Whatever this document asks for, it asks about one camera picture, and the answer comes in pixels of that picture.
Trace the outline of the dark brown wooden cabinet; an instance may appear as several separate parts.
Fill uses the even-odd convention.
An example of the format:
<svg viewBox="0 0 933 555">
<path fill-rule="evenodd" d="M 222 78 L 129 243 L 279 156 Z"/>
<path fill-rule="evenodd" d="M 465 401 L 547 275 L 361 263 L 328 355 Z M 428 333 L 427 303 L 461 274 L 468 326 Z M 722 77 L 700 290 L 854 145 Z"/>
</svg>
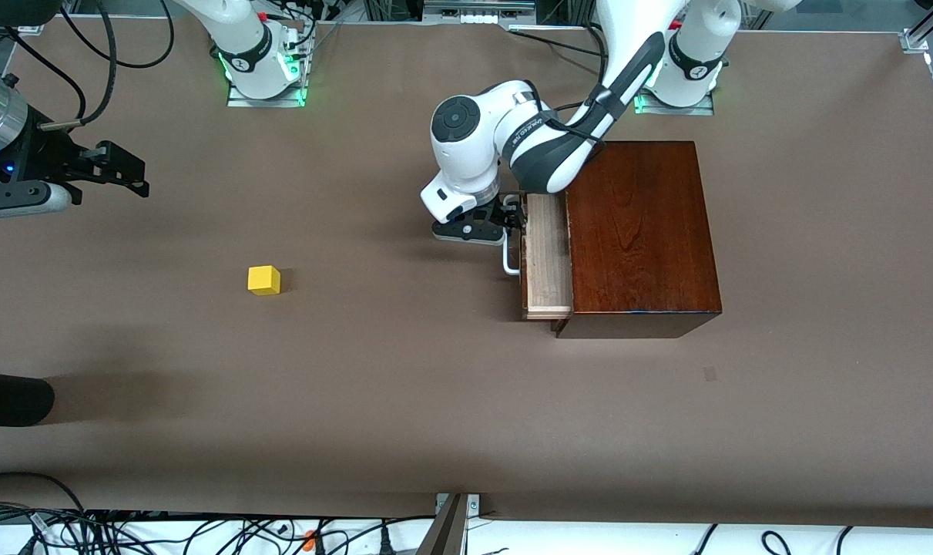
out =
<svg viewBox="0 0 933 555">
<path fill-rule="evenodd" d="M 694 142 L 609 142 L 566 214 L 572 309 L 557 338 L 681 338 L 722 314 Z"/>
</svg>

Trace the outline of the black ribbed cylinder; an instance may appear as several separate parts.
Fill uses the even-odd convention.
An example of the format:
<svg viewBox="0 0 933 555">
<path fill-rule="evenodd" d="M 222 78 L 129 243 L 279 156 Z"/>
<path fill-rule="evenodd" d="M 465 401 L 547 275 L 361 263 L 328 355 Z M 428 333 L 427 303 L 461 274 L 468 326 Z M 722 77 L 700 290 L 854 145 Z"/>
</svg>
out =
<svg viewBox="0 0 933 555">
<path fill-rule="evenodd" d="M 0 375 L 0 426 L 40 424 L 54 401 L 54 389 L 43 379 Z"/>
</svg>

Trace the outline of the wooden drawer with white handle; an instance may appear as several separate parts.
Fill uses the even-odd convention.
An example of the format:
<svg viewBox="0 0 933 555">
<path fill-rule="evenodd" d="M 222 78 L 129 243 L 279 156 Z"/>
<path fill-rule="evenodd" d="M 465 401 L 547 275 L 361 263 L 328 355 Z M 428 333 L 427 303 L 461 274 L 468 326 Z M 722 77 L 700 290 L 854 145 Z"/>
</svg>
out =
<svg viewBox="0 0 933 555">
<path fill-rule="evenodd" d="M 516 229 L 522 318 L 562 321 L 574 311 L 569 222 L 564 194 L 518 198 L 525 227 Z"/>
</svg>

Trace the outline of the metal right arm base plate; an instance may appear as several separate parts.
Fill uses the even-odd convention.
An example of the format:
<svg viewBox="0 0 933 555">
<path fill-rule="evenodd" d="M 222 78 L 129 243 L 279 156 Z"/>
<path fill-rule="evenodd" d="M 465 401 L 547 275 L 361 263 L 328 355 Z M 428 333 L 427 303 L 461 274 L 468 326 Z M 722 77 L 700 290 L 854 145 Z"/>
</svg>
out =
<svg viewBox="0 0 933 555">
<path fill-rule="evenodd" d="M 227 105 L 289 109 L 307 105 L 312 39 L 297 29 L 275 29 L 273 22 L 266 29 L 272 35 L 271 49 L 254 64 L 219 50 L 229 81 Z"/>
</svg>

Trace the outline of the grey metal post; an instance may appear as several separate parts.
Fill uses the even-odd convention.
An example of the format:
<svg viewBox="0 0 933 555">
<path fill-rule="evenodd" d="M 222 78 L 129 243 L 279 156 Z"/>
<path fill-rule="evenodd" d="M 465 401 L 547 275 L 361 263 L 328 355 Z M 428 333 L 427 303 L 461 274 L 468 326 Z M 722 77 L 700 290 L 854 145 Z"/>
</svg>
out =
<svg viewBox="0 0 933 555">
<path fill-rule="evenodd" d="M 414 555 L 465 555 L 468 521 L 480 516 L 479 494 L 438 494 L 434 521 Z"/>
</svg>

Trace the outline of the yellow cube block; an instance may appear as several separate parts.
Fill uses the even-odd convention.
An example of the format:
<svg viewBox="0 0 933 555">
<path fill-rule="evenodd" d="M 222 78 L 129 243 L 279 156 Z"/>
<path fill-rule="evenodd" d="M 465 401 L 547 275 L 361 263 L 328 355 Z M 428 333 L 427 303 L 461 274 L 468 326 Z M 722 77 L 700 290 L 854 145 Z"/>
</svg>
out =
<svg viewBox="0 0 933 555">
<path fill-rule="evenodd" d="M 282 292 L 282 274 L 274 266 L 248 268 L 247 289 L 258 296 L 277 295 Z"/>
</svg>

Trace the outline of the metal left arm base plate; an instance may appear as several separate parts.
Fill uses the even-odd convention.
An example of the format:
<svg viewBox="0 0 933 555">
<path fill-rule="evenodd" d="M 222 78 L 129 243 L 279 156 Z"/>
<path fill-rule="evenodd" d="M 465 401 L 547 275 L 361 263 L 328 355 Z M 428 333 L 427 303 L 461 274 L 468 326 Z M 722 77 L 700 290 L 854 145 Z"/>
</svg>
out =
<svg viewBox="0 0 933 555">
<path fill-rule="evenodd" d="M 635 113 L 712 116 L 712 90 L 722 69 L 722 56 L 708 61 L 692 59 L 671 39 L 663 62 L 634 98 Z"/>
</svg>

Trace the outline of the grey power strip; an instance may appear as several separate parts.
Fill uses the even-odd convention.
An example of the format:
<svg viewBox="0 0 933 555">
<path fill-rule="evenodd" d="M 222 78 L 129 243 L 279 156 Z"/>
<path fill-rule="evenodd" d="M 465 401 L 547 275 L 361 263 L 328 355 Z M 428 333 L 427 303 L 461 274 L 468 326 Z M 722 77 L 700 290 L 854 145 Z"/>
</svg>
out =
<svg viewBox="0 0 933 555">
<path fill-rule="evenodd" d="M 535 25 L 536 0 L 421 0 L 421 20 L 438 24 Z"/>
</svg>

